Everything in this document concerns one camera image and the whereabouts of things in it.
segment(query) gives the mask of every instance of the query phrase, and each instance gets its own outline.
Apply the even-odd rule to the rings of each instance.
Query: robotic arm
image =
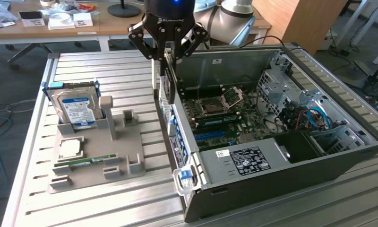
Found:
[[[195,0],[145,0],[142,21],[129,27],[129,39],[146,59],[161,61],[166,43],[171,43],[174,60],[188,57],[203,42],[207,32],[195,23],[192,10]],[[143,30],[155,45],[143,41]]]

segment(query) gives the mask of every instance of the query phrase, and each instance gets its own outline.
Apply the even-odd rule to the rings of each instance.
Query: desk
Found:
[[[304,51],[295,50],[294,55],[378,130],[378,112],[362,105],[360,97]],[[304,89],[314,89],[295,66],[291,70]],[[378,226],[378,154],[334,181],[184,223],[153,103],[150,61],[137,50],[63,53],[47,59],[42,82],[78,82],[93,77],[101,83],[101,94],[114,98],[111,113],[133,109],[138,115],[146,175],[67,192],[46,193],[58,117],[37,88],[2,227]]]
[[[142,13],[130,18],[117,18],[107,14],[107,7],[117,4],[117,2],[89,2],[95,5],[98,15],[93,15],[94,26],[78,27],[71,29],[49,30],[46,26],[23,27],[21,21],[15,25],[0,28],[0,44],[29,44],[29,43],[55,43],[70,41],[89,41],[99,42],[101,51],[109,51],[107,41],[111,39],[127,38],[127,26],[138,23],[142,18]],[[10,12],[18,15],[19,11],[39,10],[42,6],[37,0],[25,0],[25,2],[11,2]],[[271,25],[262,19],[258,12],[254,12],[256,21],[251,29],[251,34],[258,37],[266,35],[267,29]]]

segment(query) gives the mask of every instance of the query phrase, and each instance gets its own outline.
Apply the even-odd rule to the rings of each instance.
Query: blue cable on floor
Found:
[[[3,164],[2,164],[2,160],[1,160],[1,157],[0,157],[0,169],[1,169],[1,171],[2,171],[2,174],[3,174],[3,186],[2,186],[2,189],[1,189],[1,191],[0,191],[0,195],[5,192],[5,189],[6,189],[6,181],[7,181],[7,179],[6,179],[6,173],[5,173],[5,169],[3,169]]]
[[[0,119],[5,119],[7,121],[7,127],[2,131],[2,133],[0,133],[0,136],[2,136],[7,132],[7,130],[11,128],[11,120],[9,118],[6,118],[6,117],[0,117]]]

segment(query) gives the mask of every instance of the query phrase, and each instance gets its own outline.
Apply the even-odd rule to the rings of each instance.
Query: hard drive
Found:
[[[51,101],[61,123],[70,123],[75,130],[95,126],[95,120],[103,118],[98,106],[98,83],[53,82],[43,92]]]

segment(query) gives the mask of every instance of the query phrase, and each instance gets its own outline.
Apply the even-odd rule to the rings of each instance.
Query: hard drive label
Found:
[[[94,123],[94,113],[87,107],[89,98],[63,99],[62,105],[71,124],[83,126]]]
[[[230,156],[242,176],[270,169],[259,147],[232,151]]]

